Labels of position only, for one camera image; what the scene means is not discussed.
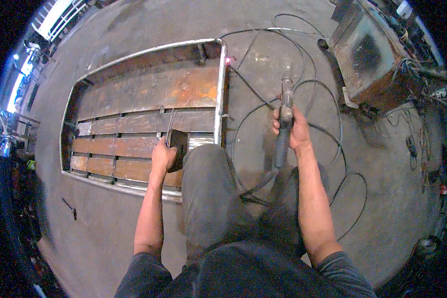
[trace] metal bracket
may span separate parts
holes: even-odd
[[[351,100],[349,100],[349,94],[347,93],[347,89],[346,87],[343,87],[343,97],[344,97],[344,103],[353,109],[359,109],[359,104],[356,104],[354,102],[352,102]]]

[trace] welding gun handle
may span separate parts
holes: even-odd
[[[288,146],[290,145],[291,128],[280,128],[280,133],[276,136],[276,148],[273,159],[273,166],[281,169],[286,164],[288,156]]]

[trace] metal frame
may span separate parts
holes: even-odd
[[[218,81],[217,81],[217,97],[215,99],[215,125],[214,125],[214,144],[217,144],[221,146],[222,144],[222,113],[224,108],[224,84],[225,84],[225,72],[226,72],[226,62],[225,59],[227,57],[227,44],[225,41],[221,39],[195,39],[195,40],[188,40],[188,41],[181,41],[166,45],[161,45],[158,47],[150,48],[144,51],[139,51],[134,54],[119,58],[117,60],[114,60],[110,63],[107,63],[99,68],[96,68],[95,70],[87,73],[86,75],[79,78],[76,83],[73,85],[73,88],[70,92],[70,96],[68,97],[68,102],[66,103],[65,112],[63,114],[63,119],[61,121],[61,128],[60,128],[60,167],[61,167],[61,173],[63,175],[72,177],[74,179],[77,179],[79,181],[87,182],[93,185],[102,186],[104,188],[108,188],[111,190],[117,190],[120,192],[128,193],[128,194],[134,194],[134,195],[145,195],[147,187],[143,186],[131,186],[131,185],[125,185],[121,184],[119,182],[115,182],[114,184],[110,184],[108,181],[104,179],[99,179],[95,177],[85,177],[83,174],[78,174],[75,172],[68,172],[63,170],[63,156],[62,156],[62,144],[61,144],[61,135],[63,134],[63,126],[65,125],[65,118],[66,113],[68,110],[68,105],[70,104],[70,100],[73,94],[73,90],[75,89],[76,85],[80,82],[83,82],[83,80],[87,79],[90,75],[93,75],[105,68],[111,67],[115,64],[121,63],[125,60],[132,59],[138,56],[142,56],[145,54],[149,54],[153,51],[160,51],[170,48],[177,48],[181,46],[186,45],[194,45],[194,44],[203,44],[206,42],[215,41],[221,45],[220,49],[220,62],[219,62],[219,74],[218,74]],[[162,199],[167,201],[174,201],[174,202],[182,202],[182,193],[180,191],[171,191],[171,190],[162,190]]]

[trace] wire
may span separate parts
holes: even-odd
[[[258,99],[260,99],[261,101],[263,101],[264,104],[268,105],[268,108],[270,108],[270,110],[274,110],[275,107],[273,105],[271,105],[269,102],[267,102],[259,93],[258,91],[256,91],[256,89],[254,87],[252,87],[250,85],[250,83],[243,77],[243,75],[237,70],[235,69],[232,65],[229,65],[229,67],[240,77],[240,79],[242,79],[244,81],[244,83],[247,85],[247,87],[250,88],[250,90],[256,95],[256,97],[258,97]]]
[[[306,23],[308,23],[308,24],[310,24],[321,36],[323,36],[323,37],[325,37],[315,26],[313,26],[311,23],[309,23],[308,21],[306,21],[306,20],[304,20],[303,18],[300,18],[300,17],[298,17],[298,16],[296,16],[296,15],[291,15],[291,14],[285,14],[285,13],[282,13],[282,14],[278,14],[278,15],[276,15],[274,18],[273,18],[273,25],[275,26],[275,24],[274,24],[274,21],[275,21],[275,19],[277,18],[277,17],[279,17],[279,16],[291,16],[291,17],[295,17],[295,18],[298,18],[298,19],[300,19],[300,20],[302,20],[302,21],[304,21],[304,22],[306,22]],[[297,89],[298,89],[298,87],[299,86],[301,86],[301,85],[303,85],[304,83],[309,83],[309,82],[313,82],[314,83],[314,87],[313,87],[313,95],[312,95],[312,98],[310,99],[310,103],[309,103],[309,105],[308,105],[308,107],[307,107],[307,110],[306,110],[306,113],[305,114],[307,114],[310,110],[311,110],[311,107],[312,107],[312,105],[313,105],[313,101],[314,101],[314,95],[315,95],[315,91],[316,91],[316,84],[319,84],[319,85],[321,85],[321,86],[323,86],[330,94],[331,94],[331,96],[332,96],[332,98],[333,98],[333,101],[334,101],[334,103],[335,103],[335,106],[336,106],[336,112],[337,112],[337,114],[338,114],[338,123],[339,123],[339,140],[336,138],[336,137],[334,137],[334,135],[332,135],[330,132],[328,132],[326,129],[324,129],[324,128],[322,128],[322,127],[320,127],[319,125],[317,125],[317,124],[314,124],[314,123],[308,123],[308,125],[310,126],[310,127],[312,127],[312,128],[315,128],[315,129],[317,129],[317,130],[319,130],[319,131],[322,131],[324,134],[326,134],[326,135],[328,135],[329,137],[331,137],[331,139],[337,144],[337,146],[338,146],[338,149],[337,149],[337,151],[336,151],[336,155],[335,155],[335,157],[333,158],[333,161],[331,162],[331,164],[330,165],[333,165],[334,164],[334,162],[336,161],[336,159],[338,158],[338,154],[339,154],[339,152],[341,151],[341,155],[342,155],[342,157],[343,157],[343,161],[344,161],[344,165],[345,165],[345,176],[344,176],[344,178],[343,178],[343,180],[341,181],[341,183],[339,184],[339,186],[338,186],[338,188],[337,188],[337,190],[336,190],[336,192],[335,192],[335,194],[333,195],[333,198],[332,198],[332,200],[331,200],[331,202],[330,202],[330,206],[332,206],[333,204],[334,204],[334,202],[335,202],[335,200],[336,200],[336,197],[337,197],[337,195],[338,195],[338,193],[340,192],[340,190],[341,190],[341,188],[343,187],[343,184],[344,184],[344,182],[346,181],[346,179],[347,178],[349,178],[349,177],[352,177],[352,176],[360,176],[362,179],[363,179],[363,182],[364,182],[364,185],[365,185],[365,190],[366,190],[366,192],[365,192],[365,199],[364,199],[364,204],[363,204],[363,207],[362,207],[362,209],[361,209],[361,211],[360,211],[360,213],[359,213],[359,215],[358,215],[358,218],[356,219],[356,221],[352,224],[352,226],[342,235],[342,236],[340,236],[339,238],[338,238],[338,241],[340,241],[344,236],[346,236],[352,229],[353,229],[353,227],[356,225],[356,223],[359,221],[359,219],[361,218],[361,215],[363,214],[363,212],[364,212],[364,210],[365,210],[365,208],[366,208],[366,203],[367,203],[367,200],[368,200],[368,183],[366,182],[366,179],[364,178],[364,176],[361,174],[361,173],[356,173],[356,172],[348,172],[348,167],[347,167],[347,164],[346,164],[346,156],[345,156],[345,154],[344,154],[344,150],[343,150],[343,146],[341,146],[341,143],[340,143],[340,141],[342,140],[342,137],[343,137],[343,134],[342,134],[342,132],[343,132],[343,128],[342,128],[342,121],[341,121],[341,115],[340,115],[340,111],[339,111],[339,105],[338,105],[338,103],[337,103],[337,100],[336,100],[336,98],[334,97],[334,95],[333,95],[333,93],[331,92],[331,90],[324,84],[324,83],[322,83],[321,81],[319,81],[319,80],[316,80],[316,65],[315,65],[315,62],[314,62],[314,60],[313,60],[313,57],[300,45],[300,44],[298,44],[296,41],[294,41],[294,40],[292,40],[292,39],[290,39],[288,36],[286,36],[284,33],[282,33],[281,31],[291,31],[291,32],[298,32],[298,33],[304,33],[304,34],[311,34],[311,33],[305,33],[305,32],[301,32],[301,31],[298,31],[298,30],[294,30],[294,29],[289,29],[289,28],[279,28],[279,27],[274,27],[274,28],[259,28],[259,29],[246,29],[246,30],[239,30],[239,31],[234,31],[234,32],[230,32],[230,33],[226,33],[226,34],[224,34],[224,35],[222,35],[221,37],[220,37],[220,39],[222,39],[222,38],[224,38],[224,37],[226,37],[226,36],[228,36],[228,35],[231,35],[231,34],[236,34],[236,33],[243,33],[243,32],[249,32],[249,31],[266,31],[266,32],[274,32],[274,33],[277,33],[277,34],[279,34],[279,35],[281,35],[281,36],[283,36],[283,37],[285,37],[286,39],[288,39],[289,41],[291,41],[292,43],[293,43],[293,45],[295,45],[296,47],[297,47],[297,49],[298,49],[298,51],[300,52],[300,54],[301,54],[301,57],[302,57],[302,59],[303,59],[303,62],[305,62],[305,59],[304,59],[304,53],[306,53],[307,54],[307,56],[310,58],[310,61],[312,62],[312,64],[313,64],[313,68],[314,68],[314,71],[315,71],[315,78],[314,79],[311,79],[311,80],[302,80],[302,78],[303,78],[303,75],[304,75],[304,68],[303,68],[303,70],[302,70],[302,72],[301,72],[301,75],[300,75],[300,77],[299,77],[299,79],[295,82],[295,84],[294,84],[294,88],[293,88],[293,91],[295,92]],[[248,52],[250,51],[250,48],[251,48],[251,46],[252,46],[252,44],[254,43],[254,41],[255,41],[255,39],[256,39],[256,36],[254,37],[254,39],[253,39],[253,41],[250,43],[250,46],[249,46],[249,48],[247,49],[247,51],[245,52],[245,55],[243,56],[243,58],[242,58],[242,60],[241,60],[241,62],[240,62],[240,64],[239,64],[239,67],[240,67],[240,65],[242,64],[242,62],[243,62],[243,59],[245,58],[245,56],[248,54]],[[249,84],[249,82],[248,82],[248,80],[246,80],[244,77],[243,77],[243,75],[237,70],[237,69],[235,69],[235,68],[233,68],[232,66],[230,66],[230,68],[244,81],[244,83],[247,85],[247,87],[249,87],[250,88],[250,90],[262,101],[262,104],[259,104],[259,105],[257,105],[254,109],[252,109],[251,111],[249,111],[244,117],[243,117],[243,119],[239,122],[239,124],[238,124],[238,126],[237,126],[237,128],[235,129],[235,133],[233,134],[233,138],[232,138],[232,150],[231,150],[231,158],[232,158],[232,160],[233,160],[233,158],[234,158],[234,153],[235,153],[235,145],[236,145],[236,140],[237,140],[237,136],[238,136],[238,131],[239,131],[239,129],[242,127],[242,124],[243,124],[243,122],[248,118],[248,116],[250,116],[252,113],[254,113],[256,110],[258,110],[259,108],[261,108],[261,107],[263,107],[263,106],[267,106],[267,107],[269,107],[270,108],[270,110],[274,110],[274,106],[273,105],[271,105],[271,103],[272,102],[274,102],[274,101],[276,101],[277,100],[277,98],[275,97],[275,98],[273,98],[273,99],[271,99],[270,101],[266,101],[257,91],[256,91],[256,89],[255,88],[253,88],[250,84]],[[270,182],[271,180],[273,180],[273,178],[276,176],[276,174],[278,174],[278,170],[277,169],[273,169],[273,170],[271,170],[271,171],[269,171],[262,179],[261,179],[261,181],[260,182],[258,182],[257,183],[257,185],[254,187],[254,188],[252,188],[252,189],[250,189],[250,190],[246,190],[246,188],[244,187],[244,185],[243,185],[243,183],[241,182],[241,180],[240,180],[240,178],[238,177],[238,175],[235,175],[235,178],[236,178],[236,180],[237,180],[237,182],[239,183],[239,185],[240,185],[240,187],[241,188],[243,188],[244,189],[244,193],[243,194],[241,194],[241,198],[243,199],[243,200],[246,200],[246,201],[249,201],[249,202],[253,202],[253,203],[257,203],[257,204],[260,204],[260,205],[264,205],[264,206],[268,206],[269,205],[269,203],[268,202],[266,202],[265,200],[262,200],[262,199],[260,199],[260,198],[258,198],[255,194],[254,194],[254,192],[256,192],[256,191],[258,191],[258,190],[260,190],[261,188],[263,188],[266,184],[268,184],[268,182]]]
[[[315,71],[315,78],[316,78],[316,64],[315,61],[313,60],[313,57],[311,57],[311,55],[296,41],[294,41],[293,39],[289,38],[288,36],[286,36],[284,33],[280,32],[280,31],[293,31],[293,29],[289,29],[289,28],[256,28],[256,29],[244,29],[244,30],[237,30],[237,31],[233,31],[233,32],[229,32],[226,33],[224,35],[222,35],[221,37],[219,37],[219,39],[222,39],[226,36],[232,35],[232,34],[237,34],[237,33],[244,33],[244,32],[250,32],[250,31],[265,31],[265,32],[273,32],[276,33],[280,36],[283,36],[284,38],[288,39],[290,42],[292,42],[292,44],[294,46],[296,46],[296,48],[298,49],[298,51],[300,52],[301,55],[301,59],[303,59],[304,61],[304,54],[306,53],[306,55],[310,58],[311,63],[313,64],[313,70]],[[296,81],[296,83],[298,83],[299,81],[302,80],[304,75],[304,68],[301,70],[301,74],[300,77],[298,78],[298,80]]]
[[[275,15],[275,16],[273,17],[273,20],[272,20],[272,25],[273,25],[274,27],[278,27],[278,26],[276,26],[275,21],[276,21],[276,18],[281,17],[281,16],[288,16],[288,17],[293,17],[293,18],[297,18],[297,19],[299,19],[299,20],[302,20],[302,21],[304,21],[305,23],[309,24],[311,27],[313,27],[313,28],[316,30],[316,32],[319,33],[318,35],[320,35],[320,36],[326,38],[326,36],[325,36],[323,33],[321,33],[320,30],[318,30],[318,28],[316,28],[315,26],[313,26],[312,23],[310,23],[309,21],[307,21],[307,20],[305,20],[305,19],[303,19],[303,18],[301,18],[301,17],[298,17],[297,15],[290,14],[290,13],[279,13],[278,15]],[[295,31],[295,32],[298,32],[298,33],[303,33],[303,34],[316,34],[316,33],[309,33],[309,32],[303,32],[303,31],[298,31],[298,30],[292,30],[292,31]]]
[[[340,111],[339,111],[338,101],[336,100],[335,96],[333,95],[333,92],[331,92],[331,90],[328,88],[328,86],[326,86],[323,82],[321,82],[321,81],[319,81],[319,80],[304,80],[304,81],[298,83],[298,85],[296,85],[296,87],[295,87],[295,91],[298,89],[298,87],[300,87],[300,86],[303,85],[304,83],[309,83],[309,82],[314,82],[314,83],[319,84],[320,86],[323,86],[323,87],[326,89],[326,91],[328,91],[329,94],[331,95],[331,97],[333,98],[333,102],[334,102],[335,107],[336,107],[336,113],[337,113],[337,115],[338,115],[339,141],[342,142],[342,140],[343,140],[343,122],[342,122],[342,120],[341,120],[341,113],[340,113]],[[311,109],[312,105],[313,105],[313,103],[310,101],[310,103],[308,104],[308,107],[307,107],[307,110],[308,110],[308,111]],[[341,146],[339,146],[338,149],[336,150],[336,154],[335,154],[333,160],[331,161],[331,164],[329,164],[329,166],[334,165],[334,163],[336,162],[336,160],[337,160],[337,158],[338,158],[338,156],[339,156],[339,151],[340,151],[340,149],[341,149]]]

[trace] gray floor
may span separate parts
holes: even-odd
[[[78,182],[60,173],[59,133],[65,105],[74,82],[88,71],[107,62],[154,46],[182,40],[218,37],[226,32],[271,27],[278,13],[300,15],[331,36],[337,23],[330,20],[334,5],[321,1],[184,1],[120,0],[102,10],[92,8],[59,45],[47,68],[29,116],[41,121],[37,132],[37,172],[42,182],[43,210],[40,219],[45,236],[40,248],[53,271],[72,297],[110,297],[114,294],[132,256],[132,242],[142,198],[113,192]],[[301,22],[281,19],[278,25],[309,31]],[[226,38],[229,54],[239,62],[253,37],[252,33]],[[317,78],[336,92],[331,66],[316,47],[317,37],[292,35],[313,56]],[[301,57],[293,45],[273,33],[259,33],[240,70],[266,98],[281,90],[280,59],[291,57],[301,69]],[[304,77],[312,78],[309,60],[304,64]],[[308,120],[337,135],[337,117],[331,97],[316,89],[316,101]],[[312,86],[298,90],[295,104],[304,110]],[[239,120],[259,100],[231,76],[228,113]],[[398,116],[394,113],[392,121]],[[414,129],[420,118],[412,110]],[[437,122],[428,116],[429,127],[436,139]],[[268,169],[274,136],[270,133],[268,109],[252,114],[242,126],[235,146],[234,164],[247,186]],[[350,170],[364,174],[368,181],[368,203],[353,230],[341,240],[362,273],[377,285],[399,269],[408,258],[418,238],[433,227],[437,208],[436,190],[421,192],[420,168],[411,171],[405,136],[409,127],[400,120],[392,127],[387,120],[374,125],[357,124],[354,117],[343,115],[343,146]],[[328,165],[335,145],[318,131],[312,140],[320,163]],[[430,169],[438,166],[439,148],[432,147]],[[289,168],[295,164],[289,158]],[[344,176],[342,161],[328,169],[332,197]],[[65,198],[77,210],[77,221],[62,203]],[[335,231],[342,235],[355,221],[363,206],[364,186],[351,178],[341,191],[332,210]],[[182,206],[163,203],[164,247],[162,262],[175,277],[185,263],[185,234]]]

